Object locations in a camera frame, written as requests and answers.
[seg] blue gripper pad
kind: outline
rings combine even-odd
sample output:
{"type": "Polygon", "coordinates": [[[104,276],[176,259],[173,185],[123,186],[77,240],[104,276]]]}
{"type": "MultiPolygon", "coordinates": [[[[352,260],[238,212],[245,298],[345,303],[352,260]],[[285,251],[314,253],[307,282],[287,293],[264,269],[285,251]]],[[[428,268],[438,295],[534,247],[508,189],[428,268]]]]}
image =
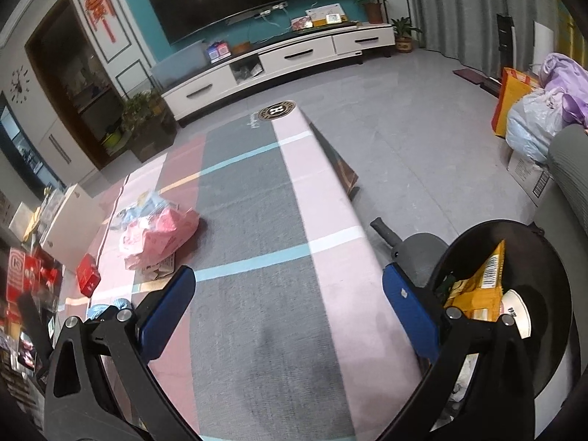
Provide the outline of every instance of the blue gripper pad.
{"type": "Polygon", "coordinates": [[[161,356],[180,318],[190,305],[196,291],[194,271],[189,267],[181,267],[165,288],[158,291],[161,292],[157,294],[160,297],[155,298],[157,301],[139,326],[137,334],[141,358],[145,363],[161,356]]]}
{"type": "Polygon", "coordinates": [[[392,264],[384,269],[381,282],[416,354],[434,363],[439,357],[439,328],[420,304],[415,286],[392,264]]]}

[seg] gray sofa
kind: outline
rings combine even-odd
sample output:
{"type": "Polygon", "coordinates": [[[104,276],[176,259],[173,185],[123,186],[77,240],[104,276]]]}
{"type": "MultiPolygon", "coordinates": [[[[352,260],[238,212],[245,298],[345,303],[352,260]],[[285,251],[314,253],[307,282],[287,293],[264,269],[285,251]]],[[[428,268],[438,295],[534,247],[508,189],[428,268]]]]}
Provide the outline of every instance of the gray sofa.
{"type": "Polygon", "coordinates": [[[566,269],[584,372],[588,364],[588,135],[580,125],[568,126],[555,137],[548,166],[557,185],[545,194],[534,222],[545,231],[566,269]]]}

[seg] tv stand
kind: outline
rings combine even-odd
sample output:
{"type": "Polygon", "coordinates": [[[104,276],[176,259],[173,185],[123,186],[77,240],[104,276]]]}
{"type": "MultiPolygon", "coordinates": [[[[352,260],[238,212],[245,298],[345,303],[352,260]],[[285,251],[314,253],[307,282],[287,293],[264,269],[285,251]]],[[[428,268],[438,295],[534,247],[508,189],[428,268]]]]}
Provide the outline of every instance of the tv stand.
{"type": "Polygon", "coordinates": [[[361,64],[365,49],[382,48],[384,55],[390,57],[390,49],[395,44],[394,30],[388,24],[365,23],[325,27],[322,31],[302,35],[293,33],[281,41],[256,45],[247,53],[205,67],[166,90],[163,97],[175,119],[184,127],[205,108],[237,97],[239,93],[251,94],[266,89],[272,80],[277,83],[285,75],[295,76],[293,73],[301,70],[328,66],[325,63],[351,57],[361,64]]]}

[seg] yellow snack bag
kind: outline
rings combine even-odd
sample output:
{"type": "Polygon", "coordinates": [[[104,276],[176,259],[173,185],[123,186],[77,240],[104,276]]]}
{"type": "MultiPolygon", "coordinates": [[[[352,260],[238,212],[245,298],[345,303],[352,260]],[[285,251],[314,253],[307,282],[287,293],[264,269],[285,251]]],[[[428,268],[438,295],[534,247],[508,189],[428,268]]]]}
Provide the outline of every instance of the yellow snack bag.
{"type": "Polygon", "coordinates": [[[457,307],[466,317],[474,320],[498,320],[501,314],[504,263],[505,241],[502,240],[472,277],[454,283],[445,308],[457,307]]]}

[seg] barcode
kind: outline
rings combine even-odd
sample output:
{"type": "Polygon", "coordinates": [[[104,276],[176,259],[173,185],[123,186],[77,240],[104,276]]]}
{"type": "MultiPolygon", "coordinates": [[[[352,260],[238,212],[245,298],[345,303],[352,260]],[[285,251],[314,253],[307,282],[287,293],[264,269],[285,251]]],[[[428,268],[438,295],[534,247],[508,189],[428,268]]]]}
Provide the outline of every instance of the barcode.
{"type": "Polygon", "coordinates": [[[482,288],[494,288],[496,287],[496,279],[498,278],[498,254],[493,255],[488,259],[486,268],[484,269],[484,275],[481,278],[482,288]]]}
{"type": "Polygon", "coordinates": [[[543,189],[545,189],[545,186],[548,184],[548,181],[549,175],[543,171],[533,189],[533,194],[535,194],[535,197],[539,197],[542,194],[543,189]]]}

